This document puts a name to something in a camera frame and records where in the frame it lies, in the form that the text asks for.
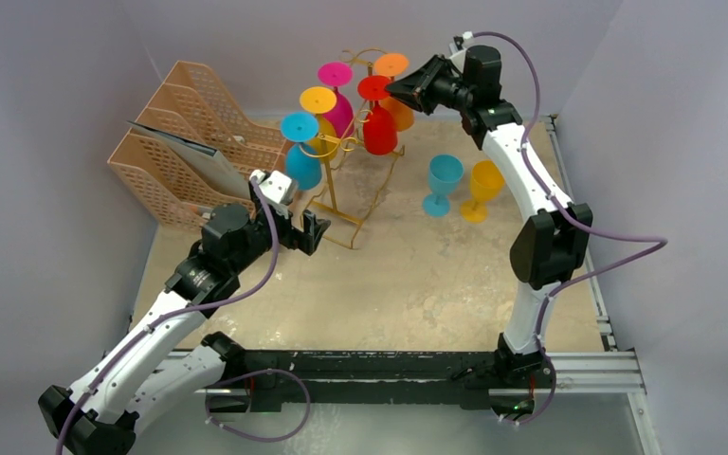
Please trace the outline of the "red wine glass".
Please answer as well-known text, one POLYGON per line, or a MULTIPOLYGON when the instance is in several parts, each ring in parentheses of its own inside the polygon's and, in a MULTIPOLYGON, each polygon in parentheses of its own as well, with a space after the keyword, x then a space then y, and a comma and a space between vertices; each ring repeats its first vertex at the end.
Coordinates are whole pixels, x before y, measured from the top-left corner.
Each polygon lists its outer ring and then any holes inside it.
POLYGON ((380 105, 389 97, 386 86, 390 79, 385 76, 372 75, 361 80, 357 92, 369 101, 372 106, 362 123, 364 145, 372 155, 390 154, 397 146, 397 130, 391 113, 380 105))

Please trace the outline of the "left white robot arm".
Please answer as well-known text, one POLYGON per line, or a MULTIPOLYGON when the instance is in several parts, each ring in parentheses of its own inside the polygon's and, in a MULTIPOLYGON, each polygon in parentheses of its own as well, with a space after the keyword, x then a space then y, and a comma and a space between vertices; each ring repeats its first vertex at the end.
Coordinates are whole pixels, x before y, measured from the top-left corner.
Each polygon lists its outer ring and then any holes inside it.
POLYGON ((105 357, 67 387, 50 386, 39 408, 62 454, 126 454, 137 436, 182 396, 206 386, 253 384, 278 369, 250 370, 246 352, 214 333, 169 368, 179 342, 220 307, 261 290, 281 248, 312 255, 331 225, 306 210, 296 228, 289 210, 262 203, 214 208, 201 237, 165 282, 147 314, 105 357))

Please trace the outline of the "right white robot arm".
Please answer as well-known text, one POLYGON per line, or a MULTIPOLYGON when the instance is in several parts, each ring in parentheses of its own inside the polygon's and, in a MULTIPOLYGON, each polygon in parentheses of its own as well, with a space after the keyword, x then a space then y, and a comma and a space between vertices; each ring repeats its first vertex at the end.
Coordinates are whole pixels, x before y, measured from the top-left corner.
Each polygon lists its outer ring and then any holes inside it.
POLYGON ((464 131, 496 165, 524 221, 510 248, 519 288, 500 334, 494 372, 516 386, 544 363, 544 332, 558 289, 585 260, 592 210, 575 204, 555 183, 523 137, 527 122, 501 95, 501 55, 473 45, 451 57, 434 56, 386 90, 408 108, 430 115, 437 106, 457 111, 464 131))

